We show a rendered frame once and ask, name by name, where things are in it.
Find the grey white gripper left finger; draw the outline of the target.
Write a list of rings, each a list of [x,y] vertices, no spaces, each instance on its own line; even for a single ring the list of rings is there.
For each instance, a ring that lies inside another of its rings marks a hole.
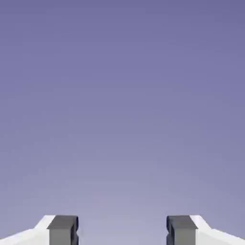
[[[0,245],[79,245],[76,215],[44,215],[32,228],[0,239]]]

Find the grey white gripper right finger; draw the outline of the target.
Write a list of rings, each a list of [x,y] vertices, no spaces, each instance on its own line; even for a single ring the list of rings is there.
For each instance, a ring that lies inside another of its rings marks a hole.
[[[166,245],[245,245],[245,239],[211,228],[201,215],[168,215]]]

